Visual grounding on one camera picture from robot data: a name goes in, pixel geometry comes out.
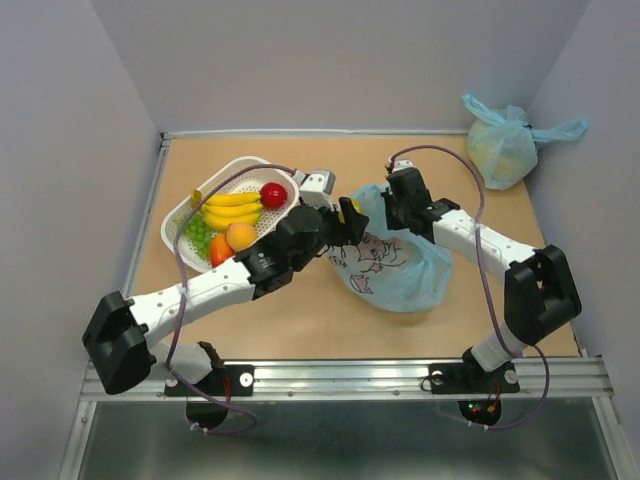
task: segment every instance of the green grapes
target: green grapes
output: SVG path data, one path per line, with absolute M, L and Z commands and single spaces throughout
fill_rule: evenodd
M 186 215 L 176 220 L 176 225 L 180 227 Z M 191 244 L 195 247 L 196 253 L 203 260 L 209 260 L 209 244 L 211 243 L 212 230 L 204 223 L 202 215 L 196 213 L 184 229 Z

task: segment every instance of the cartoon print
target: cartoon print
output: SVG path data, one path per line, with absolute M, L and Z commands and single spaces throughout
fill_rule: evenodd
M 359 272 L 349 278 L 349 283 L 356 292 L 373 295 L 369 277 L 362 274 L 380 273 L 385 269 L 404 265 L 406 260 L 399 254 L 401 251 L 399 238 L 381 240 L 365 233 L 358 246 L 330 247 L 328 256 L 334 266 Z
M 384 267 L 399 267 L 405 260 L 398 259 L 400 239 L 391 238 L 380 240 L 378 237 L 365 233 L 358 245 L 358 269 L 362 273 L 380 273 Z
M 364 275 L 351 275 L 349 282 L 356 292 L 373 295 L 373 292 L 369 288 L 369 279 Z

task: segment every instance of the glass panel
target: glass panel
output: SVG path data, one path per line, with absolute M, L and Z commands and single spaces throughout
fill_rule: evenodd
M 502 422 L 535 401 L 504 401 Z M 483 432 L 442 415 L 455 402 L 252 404 L 236 437 L 189 431 L 184 403 L 98 405 L 80 478 L 614 479 L 590 399 L 548 400 L 520 428 Z

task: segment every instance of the bag with cartoon print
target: bag with cartoon print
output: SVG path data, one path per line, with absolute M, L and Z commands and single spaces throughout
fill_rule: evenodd
M 439 305 L 451 275 L 451 256 L 409 230 L 387 229 L 386 186 L 368 185 L 353 198 L 369 225 L 358 246 L 332 247 L 329 260 L 347 288 L 392 312 L 427 311 Z

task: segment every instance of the screw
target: screw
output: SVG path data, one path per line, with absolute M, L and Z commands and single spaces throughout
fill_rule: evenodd
M 507 370 L 504 372 L 504 379 L 509 385 L 515 385 L 518 383 L 518 374 L 515 370 Z
M 436 370 L 435 372 L 433 372 L 431 375 L 431 383 L 433 383 L 436 386 L 440 386 L 444 384 L 444 379 L 442 378 L 442 372 L 440 370 Z
M 245 372 L 240 375 L 240 385 L 243 387 L 250 387 L 253 384 L 253 375 L 249 372 Z

